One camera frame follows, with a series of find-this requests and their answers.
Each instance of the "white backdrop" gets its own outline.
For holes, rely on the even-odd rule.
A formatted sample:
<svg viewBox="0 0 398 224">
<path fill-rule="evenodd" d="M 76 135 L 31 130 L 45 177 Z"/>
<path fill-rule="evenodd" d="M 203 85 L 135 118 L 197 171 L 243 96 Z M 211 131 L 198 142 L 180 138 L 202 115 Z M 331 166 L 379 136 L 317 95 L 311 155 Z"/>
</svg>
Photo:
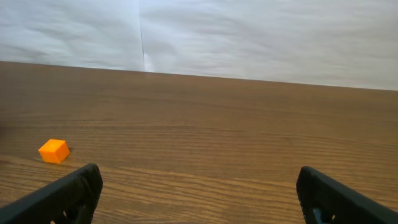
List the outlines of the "white backdrop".
<svg viewBox="0 0 398 224">
<path fill-rule="evenodd" d="M 398 90 L 395 0 L 0 2 L 0 60 Z"/>
</svg>

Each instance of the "cube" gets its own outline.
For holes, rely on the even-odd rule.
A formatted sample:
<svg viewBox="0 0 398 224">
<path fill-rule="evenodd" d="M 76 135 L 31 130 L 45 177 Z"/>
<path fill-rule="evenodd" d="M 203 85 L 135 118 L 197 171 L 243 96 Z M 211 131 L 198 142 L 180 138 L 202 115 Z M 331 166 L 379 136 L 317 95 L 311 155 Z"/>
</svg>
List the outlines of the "cube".
<svg viewBox="0 0 398 224">
<path fill-rule="evenodd" d="M 65 140 L 50 139 L 40 149 L 44 162 L 60 164 L 68 155 L 69 148 Z"/>
</svg>

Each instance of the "orange block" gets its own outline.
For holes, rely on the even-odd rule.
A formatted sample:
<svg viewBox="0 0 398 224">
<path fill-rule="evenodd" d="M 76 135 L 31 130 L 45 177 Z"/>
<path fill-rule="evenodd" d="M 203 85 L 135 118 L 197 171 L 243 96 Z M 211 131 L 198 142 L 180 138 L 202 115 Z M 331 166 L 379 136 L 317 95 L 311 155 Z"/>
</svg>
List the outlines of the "orange block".
<svg viewBox="0 0 398 224">
<path fill-rule="evenodd" d="M 50 139 L 40 149 L 44 162 L 60 164 L 68 155 L 69 148 L 65 140 Z"/>
</svg>

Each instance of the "wood grain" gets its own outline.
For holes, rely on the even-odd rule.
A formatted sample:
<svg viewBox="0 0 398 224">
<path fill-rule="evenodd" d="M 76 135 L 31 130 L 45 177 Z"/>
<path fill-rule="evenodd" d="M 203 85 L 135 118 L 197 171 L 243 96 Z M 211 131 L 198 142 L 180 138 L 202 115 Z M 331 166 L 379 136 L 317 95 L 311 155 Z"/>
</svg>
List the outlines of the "wood grain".
<svg viewBox="0 0 398 224">
<path fill-rule="evenodd" d="M 0 206 L 94 162 L 93 223 L 304 223 L 302 166 L 398 211 L 397 148 L 396 91 L 0 62 Z"/>
</svg>

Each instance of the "black object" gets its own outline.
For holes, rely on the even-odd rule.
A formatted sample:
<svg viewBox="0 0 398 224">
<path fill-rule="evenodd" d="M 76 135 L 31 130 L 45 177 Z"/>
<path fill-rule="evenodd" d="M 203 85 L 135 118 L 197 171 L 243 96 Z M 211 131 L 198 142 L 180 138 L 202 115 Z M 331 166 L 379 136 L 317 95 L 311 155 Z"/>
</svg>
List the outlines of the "black object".
<svg viewBox="0 0 398 224">
<path fill-rule="evenodd" d="M 96 164 L 88 164 L 0 209 L 0 223 L 91 223 L 102 190 Z"/>
<path fill-rule="evenodd" d="M 301 169 L 296 187 L 307 224 L 398 223 L 398 213 L 314 168 Z"/>
<path fill-rule="evenodd" d="M 88 164 L 0 209 L 0 224 L 89 224 L 102 190 L 98 166 Z M 297 179 L 307 224 L 393 224 L 398 213 L 311 167 Z"/>
</svg>

